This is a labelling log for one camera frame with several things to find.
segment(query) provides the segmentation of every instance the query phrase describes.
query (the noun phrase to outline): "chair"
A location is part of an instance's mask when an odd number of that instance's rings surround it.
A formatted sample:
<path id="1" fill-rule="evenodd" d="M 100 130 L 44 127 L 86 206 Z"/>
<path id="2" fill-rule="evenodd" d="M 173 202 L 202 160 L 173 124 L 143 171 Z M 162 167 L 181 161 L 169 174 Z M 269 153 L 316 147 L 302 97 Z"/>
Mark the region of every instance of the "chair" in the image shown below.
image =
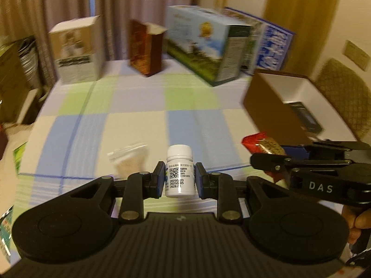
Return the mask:
<path id="1" fill-rule="evenodd" d="M 371 129 L 371 93 L 366 83 L 353 70 L 330 58 L 315 85 L 353 134 L 362 139 Z"/>

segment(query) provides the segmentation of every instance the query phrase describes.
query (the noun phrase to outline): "finger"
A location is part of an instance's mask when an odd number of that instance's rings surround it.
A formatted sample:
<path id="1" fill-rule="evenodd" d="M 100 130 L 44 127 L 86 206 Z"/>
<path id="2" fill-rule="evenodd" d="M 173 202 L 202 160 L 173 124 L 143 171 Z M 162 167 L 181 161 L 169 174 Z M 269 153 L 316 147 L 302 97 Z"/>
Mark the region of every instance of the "finger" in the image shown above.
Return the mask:
<path id="1" fill-rule="evenodd" d="M 371 209 L 366 210 L 355 220 L 355 227 L 359 229 L 371 228 Z"/>
<path id="2" fill-rule="evenodd" d="M 349 230 L 348 242 L 351 245 L 354 245 L 360 236 L 361 236 L 361 230 L 357 228 L 352 228 Z"/>
<path id="3" fill-rule="evenodd" d="M 343 206 L 341 215 L 345 218 L 346 222 L 348 223 L 349 229 L 352 229 L 354 227 L 354 222 L 355 219 L 357 218 L 357 215 L 346 205 Z"/>

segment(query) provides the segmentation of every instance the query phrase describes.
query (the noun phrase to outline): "white cardboard box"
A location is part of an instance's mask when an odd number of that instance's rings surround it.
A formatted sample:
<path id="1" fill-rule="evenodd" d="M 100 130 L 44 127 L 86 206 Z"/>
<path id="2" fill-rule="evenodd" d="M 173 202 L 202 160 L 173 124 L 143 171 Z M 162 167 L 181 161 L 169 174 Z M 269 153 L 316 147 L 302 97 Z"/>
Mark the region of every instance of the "white cardboard box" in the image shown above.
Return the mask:
<path id="1" fill-rule="evenodd" d="M 49 37 L 62 83 L 94 81 L 100 78 L 105 61 L 100 16 L 58 23 L 49 32 Z"/>

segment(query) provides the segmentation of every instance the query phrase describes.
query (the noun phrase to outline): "wall switch plate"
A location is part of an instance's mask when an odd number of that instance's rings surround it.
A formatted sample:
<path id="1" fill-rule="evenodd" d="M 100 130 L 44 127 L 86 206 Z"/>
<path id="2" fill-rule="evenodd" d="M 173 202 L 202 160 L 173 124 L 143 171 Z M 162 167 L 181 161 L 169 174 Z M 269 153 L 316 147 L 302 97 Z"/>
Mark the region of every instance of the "wall switch plate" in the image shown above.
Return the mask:
<path id="1" fill-rule="evenodd" d="M 370 56 L 361 48 L 350 41 L 346 41 L 343 54 L 353 61 L 363 71 L 366 71 L 370 63 Z"/>

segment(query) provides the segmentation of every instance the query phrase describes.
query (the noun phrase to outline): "curtain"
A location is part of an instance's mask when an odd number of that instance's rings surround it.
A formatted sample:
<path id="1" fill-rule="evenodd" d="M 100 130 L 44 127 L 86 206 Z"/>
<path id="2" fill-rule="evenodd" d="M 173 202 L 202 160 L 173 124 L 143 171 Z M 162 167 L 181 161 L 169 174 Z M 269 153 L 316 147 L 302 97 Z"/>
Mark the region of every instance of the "curtain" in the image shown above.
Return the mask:
<path id="1" fill-rule="evenodd" d="M 103 16 L 108 60 L 127 58 L 129 19 L 165 25 L 169 5 L 189 5 L 192 0 L 95 0 L 97 15 Z"/>
<path id="2" fill-rule="evenodd" d="M 36 37 L 44 80 L 56 80 L 48 32 L 62 21 L 90 16 L 93 0 L 0 0 L 0 37 L 15 41 Z M 95 0 L 95 14 L 104 21 L 105 49 L 108 60 L 127 56 L 127 25 L 130 18 L 165 24 L 166 7 L 190 4 L 191 0 Z"/>
<path id="3" fill-rule="evenodd" d="M 0 36 L 10 41 L 34 35 L 47 85 L 56 82 L 48 32 L 57 23 L 90 15 L 89 0 L 0 0 Z"/>
<path id="4" fill-rule="evenodd" d="M 283 71 L 310 76 L 338 0 L 267 0 L 264 18 L 296 33 Z"/>

